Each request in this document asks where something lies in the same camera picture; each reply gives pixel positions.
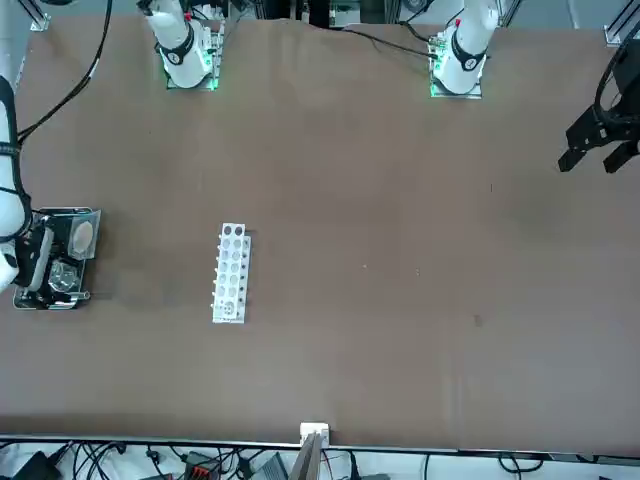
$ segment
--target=black cable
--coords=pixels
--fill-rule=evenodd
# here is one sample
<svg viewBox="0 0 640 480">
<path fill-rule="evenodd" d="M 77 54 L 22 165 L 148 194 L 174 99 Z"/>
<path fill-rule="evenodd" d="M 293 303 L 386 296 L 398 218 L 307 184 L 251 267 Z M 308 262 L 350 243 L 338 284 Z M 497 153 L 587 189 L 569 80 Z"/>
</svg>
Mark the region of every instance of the black cable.
<svg viewBox="0 0 640 480">
<path fill-rule="evenodd" d="M 429 459 L 431 458 L 431 455 L 427 454 L 427 456 L 424 459 L 424 475 L 423 475 L 423 480 L 427 480 L 427 469 L 429 468 Z"/>
<path fill-rule="evenodd" d="M 349 450 L 349 458 L 351 458 L 351 474 L 349 475 L 349 480 L 362 480 L 360 472 L 358 471 L 358 462 L 356 462 L 356 456 L 352 450 Z"/>
<path fill-rule="evenodd" d="M 73 442 L 65 443 L 62 447 L 60 447 L 58 450 L 56 450 L 51 455 L 49 455 L 49 461 L 54 465 L 57 465 L 58 463 L 60 463 L 60 460 L 62 460 L 62 457 L 64 457 L 67 454 L 67 452 L 71 448 L 71 445 L 73 445 Z"/>
<path fill-rule="evenodd" d="M 91 445 L 87 444 L 82 446 L 82 449 L 85 451 L 85 453 L 87 453 L 87 455 L 91 457 L 93 460 L 93 463 L 91 464 L 91 467 L 87 472 L 87 477 L 86 477 L 87 480 L 91 480 L 91 477 L 93 476 L 93 472 L 95 470 L 98 470 L 98 474 L 100 475 L 100 478 L 102 480 L 109 480 L 109 476 L 106 473 L 104 473 L 104 470 L 102 470 L 102 467 L 100 466 L 100 461 L 105 456 L 105 454 L 109 451 L 109 448 L 111 447 L 107 445 L 103 448 L 102 452 L 98 453 L 98 450 L 100 450 L 100 447 L 94 450 Z"/>
<path fill-rule="evenodd" d="M 55 105 L 51 110 L 49 110 L 49 112 L 43 115 L 42 118 L 40 118 L 40 120 L 38 120 L 36 123 L 32 124 L 31 126 L 25 128 L 24 130 L 21 130 L 20 132 L 18 132 L 18 144 L 20 146 L 24 144 L 24 141 L 27 139 L 27 137 L 29 137 L 29 135 L 31 135 L 38 127 L 40 127 L 43 123 L 45 123 L 47 120 L 53 117 L 58 112 L 58 110 L 64 107 L 68 102 L 73 100 L 80 92 L 82 92 L 82 90 L 85 89 L 85 87 L 91 81 L 91 78 L 93 77 L 96 67 L 98 66 L 98 62 L 100 61 L 100 57 L 102 56 L 102 50 L 104 48 L 104 43 L 107 38 L 107 32 L 109 31 L 109 24 L 111 23 L 112 7 L 113 7 L 113 0 L 107 0 L 107 10 L 104 16 L 104 27 L 102 30 L 102 38 L 100 39 L 98 50 L 96 51 L 93 61 L 91 62 L 89 70 L 80 79 L 78 84 L 57 105 Z"/>
<path fill-rule="evenodd" d="M 187 463 L 187 459 L 189 458 L 189 455 L 186 455 L 184 453 L 179 453 L 172 445 L 169 445 L 169 448 L 176 455 L 176 457 L 180 459 L 182 463 Z"/>
<path fill-rule="evenodd" d="M 633 40 L 633 37 L 636 36 L 636 33 L 640 31 L 640 22 L 636 23 L 636 25 L 629 31 L 627 36 L 624 38 L 616 52 L 609 60 L 607 64 L 607 68 L 605 68 L 602 77 L 600 78 L 600 82 L 598 82 L 598 88 L 596 89 L 596 96 L 593 100 L 593 109 L 596 117 L 605 125 L 629 125 L 640 122 L 640 115 L 627 115 L 627 116 L 614 116 L 610 115 L 608 111 L 602 108 L 602 94 L 604 92 L 607 83 L 609 82 L 609 77 L 613 72 L 613 68 L 620 61 L 620 58 L 626 53 L 627 46 Z"/>
<path fill-rule="evenodd" d="M 413 20 L 414 18 L 418 18 L 420 15 L 424 14 L 427 12 L 427 10 L 429 10 L 429 7 L 431 6 L 431 4 L 433 2 L 435 2 L 436 0 L 427 0 L 427 3 L 424 5 L 424 7 L 422 7 L 420 10 L 418 10 L 416 13 L 414 13 L 413 15 L 411 15 L 411 17 L 409 17 L 408 20 L 406 20 L 407 23 L 409 23 L 411 20 Z"/>
<path fill-rule="evenodd" d="M 324 461 L 327 464 L 327 470 L 329 470 L 329 477 L 331 477 L 331 480 L 334 480 L 333 470 L 331 469 L 331 462 L 329 462 L 329 457 L 327 457 L 327 452 L 325 450 L 322 450 L 322 455 L 324 456 Z"/>
<path fill-rule="evenodd" d="M 449 20 L 447 20 L 447 23 L 445 23 L 445 27 L 448 27 L 451 24 L 451 22 L 453 22 L 456 19 L 456 17 L 458 15 L 460 15 L 463 11 L 464 11 L 464 7 L 462 7 L 460 9 L 460 11 L 458 13 L 456 13 L 453 17 L 451 17 Z"/>
<path fill-rule="evenodd" d="M 169 480 L 171 478 L 162 473 L 160 467 L 158 467 L 158 463 L 160 463 L 160 454 L 158 454 L 158 452 L 156 452 L 155 450 L 151 450 L 151 445 L 147 445 L 147 457 L 149 457 L 149 460 L 151 460 L 151 463 L 153 463 L 153 467 L 156 469 L 156 472 L 158 472 L 160 478 L 164 478 L 166 480 Z"/>
<path fill-rule="evenodd" d="M 407 20 L 406 22 L 399 22 L 399 24 L 405 27 L 407 30 L 409 30 L 409 33 L 411 33 L 411 35 L 416 37 L 418 40 L 423 42 L 429 42 L 429 39 L 427 37 L 423 37 L 418 32 L 416 32 L 416 29 L 409 24 L 409 20 Z"/>
<path fill-rule="evenodd" d="M 374 37 L 373 35 L 369 35 L 368 33 L 358 32 L 356 30 L 342 30 L 343 32 L 353 33 L 354 35 L 360 35 L 361 37 L 368 38 L 369 40 L 373 40 L 374 42 L 382 43 L 383 45 L 387 45 L 389 47 L 396 48 L 403 52 L 413 53 L 414 55 L 420 55 L 427 58 L 432 58 L 436 60 L 438 58 L 437 55 L 428 52 L 422 52 L 420 50 L 414 50 L 413 48 L 403 47 L 402 45 L 398 45 L 397 43 L 392 43 L 382 38 Z"/>
<path fill-rule="evenodd" d="M 80 467 L 76 468 L 76 466 L 78 465 L 78 454 L 80 453 L 80 449 L 84 445 L 88 445 L 88 443 L 87 442 L 79 442 L 78 443 L 78 448 L 76 449 L 76 453 L 73 456 L 73 479 L 74 480 L 76 480 L 78 478 L 78 474 L 82 471 L 82 469 L 87 464 L 87 462 L 92 459 L 90 456 L 87 455 L 87 458 L 85 458 L 84 461 L 80 464 Z"/>
<path fill-rule="evenodd" d="M 513 462 L 513 464 L 515 465 L 515 468 L 509 468 L 504 464 L 505 457 Z M 520 467 L 520 464 L 516 460 L 516 457 L 514 457 L 513 455 L 504 455 L 502 453 L 498 455 L 498 463 L 500 464 L 502 469 L 505 472 L 511 473 L 512 475 L 517 475 L 518 480 L 522 478 L 523 473 L 532 473 L 540 470 L 542 468 L 542 465 L 544 465 L 544 460 L 538 460 L 538 462 L 539 463 L 537 465 L 534 465 L 533 467 L 522 468 Z"/>
</svg>

